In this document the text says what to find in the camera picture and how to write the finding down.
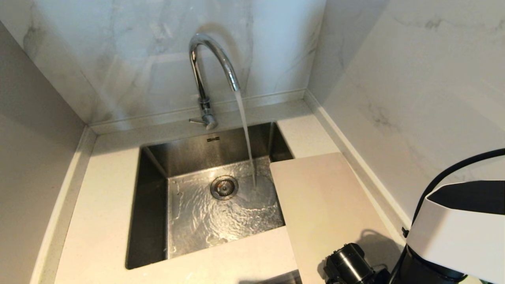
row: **chrome faucet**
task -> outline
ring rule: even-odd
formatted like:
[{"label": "chrome faucet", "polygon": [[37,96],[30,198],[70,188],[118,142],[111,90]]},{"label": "chrome faucet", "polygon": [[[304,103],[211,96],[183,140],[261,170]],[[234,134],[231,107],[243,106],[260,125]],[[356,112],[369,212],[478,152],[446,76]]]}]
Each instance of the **chrome faucet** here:
[{"label": "chrome faucet", "polygon": [[228,83],[232,91],[239,91],[240,86],[238,85],[237,75],[235,75],[235,70],[233,70],[233,66],[231,66],[230,59],[224,53],[223,48],[210,36],[204,33],[197,33],[191,38],[189,42],[189,58],[191,60],[191,65],[193,67],[194,78],[196,80],[196,86],[198,87],[198,91],[200,93],[200,98],[198,99],[198,103],[200,104],[201,110],[201,120],[190,119],[190,122],[202,123],[206,126],[207,130],[215,128],[218,123],[216,118],[212,114],[211,102],[208,96],[205,95],[204,85],[201,81],[200,76],[200,68],[198,67],[198,62],[196,61],[198,58],[198,49],[199,45],[205,45],[209,48],[212,53],[217,57],[219,63],[223,67],[226,78],[228,79]]}]

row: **beige cutting board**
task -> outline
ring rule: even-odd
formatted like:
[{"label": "beige cutting board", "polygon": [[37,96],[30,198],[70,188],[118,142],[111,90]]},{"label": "beige cutting board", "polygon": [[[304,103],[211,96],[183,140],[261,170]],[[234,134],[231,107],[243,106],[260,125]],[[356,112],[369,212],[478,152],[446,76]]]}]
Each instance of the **beige cutting board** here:
[{"label": "beige cutting board", "polygon": [[371,265],[391,270],[399,250],[342,153],[270,168],[304,284],[324,283],[318,265],[347,243],[358,243]]}]

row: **drain strainer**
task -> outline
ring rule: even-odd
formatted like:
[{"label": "drain strainer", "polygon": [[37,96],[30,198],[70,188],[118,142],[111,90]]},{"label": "drain strainer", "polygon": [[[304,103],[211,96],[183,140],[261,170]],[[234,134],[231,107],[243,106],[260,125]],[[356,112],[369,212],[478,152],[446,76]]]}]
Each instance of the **drain strainer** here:
[{"label": "drain strainer", "polygon": [[214,198],[219,200],[230,199],[237,194],[238,182],[229,175],[222,175],[211,184],[211,193]]}]

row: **stainless steel sink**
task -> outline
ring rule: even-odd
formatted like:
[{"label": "stainless steel sink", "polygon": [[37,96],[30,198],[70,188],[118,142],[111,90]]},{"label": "stainless steel sink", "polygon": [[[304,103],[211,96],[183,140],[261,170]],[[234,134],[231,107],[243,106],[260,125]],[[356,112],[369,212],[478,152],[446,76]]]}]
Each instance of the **stainless steel sink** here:
[{"label": "stainless steel sink", "polygon": [[126,268],[284,225],[269,165],[293,156],[275,123],[248,131],[254,169],[242,128],[142,147]]}]

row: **white countertop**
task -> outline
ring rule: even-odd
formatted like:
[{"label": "white countertop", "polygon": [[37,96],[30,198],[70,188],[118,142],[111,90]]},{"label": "white countertop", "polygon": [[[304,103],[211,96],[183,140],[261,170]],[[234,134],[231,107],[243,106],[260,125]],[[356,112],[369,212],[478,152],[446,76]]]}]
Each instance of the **white countertop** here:
[{"label": "white countertop", "polygon": [[[249,125],[277,121],[295,158],[337,152],[303,101],[246,110]],[[214,131],[241,126],[237,112],[217,116]],[[132,270],[125,268],[139,147],[208,133],[187,121],[98,137],[55,283],[239,283],[297,269],[286,227]],[[225,269],[216,264],[226,259]]]}]

